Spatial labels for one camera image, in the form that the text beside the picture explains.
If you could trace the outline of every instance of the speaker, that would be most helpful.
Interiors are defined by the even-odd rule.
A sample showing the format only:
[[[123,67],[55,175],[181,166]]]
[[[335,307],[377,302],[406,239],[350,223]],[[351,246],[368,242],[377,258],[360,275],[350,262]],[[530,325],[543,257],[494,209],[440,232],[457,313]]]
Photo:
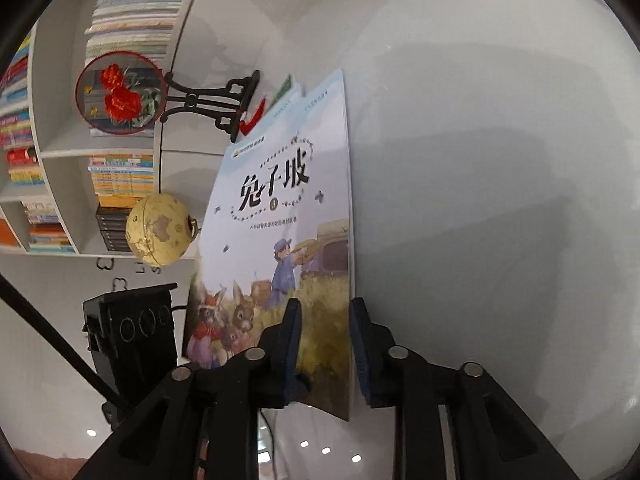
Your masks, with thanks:
[[[95,371],[132,406],[177,365],[171,311],[171,290],[177,286],[119,290],[82,304],[82,331]]]

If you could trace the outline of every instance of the metal screw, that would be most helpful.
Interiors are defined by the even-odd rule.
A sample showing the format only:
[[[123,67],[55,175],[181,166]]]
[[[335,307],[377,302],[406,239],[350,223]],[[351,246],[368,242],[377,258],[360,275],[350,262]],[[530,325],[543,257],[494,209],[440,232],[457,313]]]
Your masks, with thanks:
[[[404,346],[392,346],[389,349],[389,355],[393,359],[405,359],[409,355],[409,351]]]
[[[262,348],[254,346],[253,348],[249,348],[244,353],[244,357],[249,359],[249,361],[259,361],[264,357],[264,350]]]
[[[484,370],[478,363],[467,363],[462,369],[465,371],[465,374],[470,377],[480,377],[484,373]]]
[[[191,370],[186,366],[178,366],[173,372],[171,372],[171,378],[174,381],[183,381],[191,377]]]

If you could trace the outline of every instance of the vintage globe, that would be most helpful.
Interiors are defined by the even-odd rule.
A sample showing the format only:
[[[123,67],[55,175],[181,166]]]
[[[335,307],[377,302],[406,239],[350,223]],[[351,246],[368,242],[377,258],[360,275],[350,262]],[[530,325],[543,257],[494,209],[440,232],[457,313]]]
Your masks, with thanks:
[[[189,247],[197,231],[187,208],[168,194],[140,200],[127,218],[127,243],[145,263],[159,267],[173,263]]]

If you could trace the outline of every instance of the red flower embroidery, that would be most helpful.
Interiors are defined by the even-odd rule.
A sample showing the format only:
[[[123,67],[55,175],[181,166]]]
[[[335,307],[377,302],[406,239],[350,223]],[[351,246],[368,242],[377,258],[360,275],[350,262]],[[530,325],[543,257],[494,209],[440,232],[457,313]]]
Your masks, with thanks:
[[[130,121],[140,115],[142,111],[142,100],[140,95],[118,86],[113,89],[111,95],[104,98],[104,106],[109,117],[121,123],[122,121]]]
[[[124,75],[122,70],[115,63],[109,65],[102,72],[100,72],[100,82],[104,86],[105,90],[112,91],[115,88],[124,85]]]

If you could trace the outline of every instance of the bookshelf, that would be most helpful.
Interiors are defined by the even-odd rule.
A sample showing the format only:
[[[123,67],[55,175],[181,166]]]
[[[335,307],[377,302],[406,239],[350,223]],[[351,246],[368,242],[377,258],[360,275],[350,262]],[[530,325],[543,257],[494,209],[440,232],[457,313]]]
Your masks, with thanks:
[[[87,170],[90,155],[154,155],[154,183],[159,187],[159,152],[153,137],[92,137],[76,109],[76,80],[84,68],[87,38],[97,0],[53,0],[31,32],[28,55],[28,104],[31,133],[44,184],[17,186],[8,176],[8,163],[0,157],[0,218],[5,218],[17,247],[0,246],[0,253],[31,253],[30,224],[22,200],[49,200],[75,253],[52,256],[134,258],[130,253],[107,251],[95,211],[98,206]],[[191,0],[182,0],[180,19],[172,31],[175,53],[179,33]],[[156,128],[155,136],[160,131]],[[193,258],[194,251],[185,256]]]

